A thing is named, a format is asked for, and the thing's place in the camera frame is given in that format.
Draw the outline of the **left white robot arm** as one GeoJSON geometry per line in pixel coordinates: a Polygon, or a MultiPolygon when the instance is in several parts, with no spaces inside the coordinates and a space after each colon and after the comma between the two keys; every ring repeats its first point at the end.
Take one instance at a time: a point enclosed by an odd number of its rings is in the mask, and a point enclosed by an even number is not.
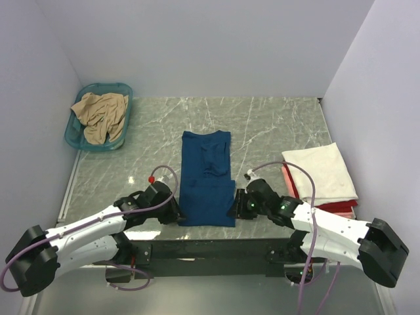
{"type": "Polygon", "coordinates": [[[1,275],[10,272],[16,283],[13,291],[30,297],[80,266],[102,261],[125,263],[137,256],[138,250],[124,232],[147,219],[157,219],[160,224],[185,219],[174,192],[161,181],[77,222],[48,230],[32,226],[5,259],[1,275]]]}

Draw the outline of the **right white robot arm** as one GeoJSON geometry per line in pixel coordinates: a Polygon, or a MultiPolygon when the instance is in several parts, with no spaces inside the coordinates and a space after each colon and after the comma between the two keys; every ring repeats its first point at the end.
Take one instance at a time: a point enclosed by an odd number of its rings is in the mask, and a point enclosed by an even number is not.
{"type": "Polygon", "coordinates": [[[293,230],[285,245],[268,258],[297,264],[313,258],[337,261],[363,270],[375,283],[396,286],[409,249],[390,225],[347,219],[290,196],[279,196],[265,180],[256,178],[239,189],[228,216],[252,220],[258,215],[293,230]]]}

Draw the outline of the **blue t-shirt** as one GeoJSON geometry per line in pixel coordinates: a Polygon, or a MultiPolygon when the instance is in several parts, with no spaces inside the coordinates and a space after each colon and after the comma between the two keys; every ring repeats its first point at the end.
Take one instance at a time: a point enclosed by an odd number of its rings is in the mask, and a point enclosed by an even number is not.
{"type": "Polygon", "coordinates": [[[179,226],[236,225],[228,214],[236,191],[230,141],[231,134],[226,131],[207,135],[183,132],[179,205],[186,218],[179,226]]]}

